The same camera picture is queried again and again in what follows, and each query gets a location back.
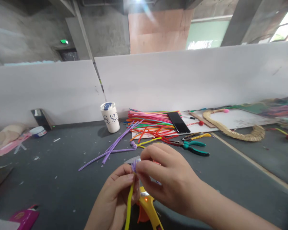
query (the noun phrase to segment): white tumbler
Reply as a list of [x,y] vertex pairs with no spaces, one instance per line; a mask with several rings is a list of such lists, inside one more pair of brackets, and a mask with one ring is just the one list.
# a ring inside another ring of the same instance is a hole
[[100,106],[103,120],[105,121],[108,131],[116,133],[119,130],[118,115],[114,102],[107,102]]

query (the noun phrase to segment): green wall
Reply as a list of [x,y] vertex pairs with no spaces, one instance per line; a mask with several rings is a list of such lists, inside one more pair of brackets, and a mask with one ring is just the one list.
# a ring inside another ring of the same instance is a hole
[[220,47],[229,21],[211,21],[192,23],[187,39],[187,46],[195,41],[210,41],[213,40],[211,47]]

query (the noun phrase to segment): blue lid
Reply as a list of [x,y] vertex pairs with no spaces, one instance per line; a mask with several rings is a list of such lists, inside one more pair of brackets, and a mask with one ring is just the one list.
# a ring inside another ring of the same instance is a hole
[[103,109],[104,109],[105,111],[107,111],[107,110],[111,107],[111,105],[112,105],[111,102],[105,103]]

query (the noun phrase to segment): cardboard sheet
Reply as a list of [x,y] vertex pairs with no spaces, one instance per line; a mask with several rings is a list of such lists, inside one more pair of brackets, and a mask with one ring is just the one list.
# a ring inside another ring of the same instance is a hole
[[288,42],[96,57],[108,101],[185,111],[288,96]]
[[42,108],[53,125],[102,120],[105,98],[91,60],[0,67],[0,130],[37,126]]

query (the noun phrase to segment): purple pipe cleaner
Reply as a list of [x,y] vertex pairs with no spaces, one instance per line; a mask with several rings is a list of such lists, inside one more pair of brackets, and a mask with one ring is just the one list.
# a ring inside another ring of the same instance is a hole
[[103,156],[106,156],[105,159],[103,160],[103,164],[104,162],[106,162],[107,158],[109,157],[109,155],[112,152],[123,152],[123,151],[133,151],[137,148],[137,145],[132,141],[130,142],[132,149],[122,149],[122,150],[113,150],[115,148],[115,146],[118,144],[118,142],[134,127],[136,127],[138,124],[140,124],[143,120],[141,120],[140,122],[136,122],[133,126],[133,122],[130,124],[129,128],[106,150],[106,152],[104,154],[101,154],[100,156],[96,157],[95,159],[92,159],[90,162],[86,163],[85,165],[83,165],[81,168],[78,169],[78,171],[81,171],[82,169],[84,169],[86,166],[88,166],[89,164],[93,163],[94,161],[102,158]]
[[138,163],[137,160],[134,160],[134,162],[131,163],[131,169],[134,173],[137,173],[137,170],[136,170],[137,163]]
[[112,153],[113,149],[115,148],[115,146],[119,143],[119,141],[133,128],[135,128],[137,125],[139,125],[143,120],[141,120],[140,122],[136,122],[133,126],[130,126],[124,133],[123,135],[121,135],[112,145],[111,149],[109,150],[108,154],[105,156],[105,158],[102,161],[102,164],[105,164],[105,162],[107,161],[108,157],[110,156],[110,154]]

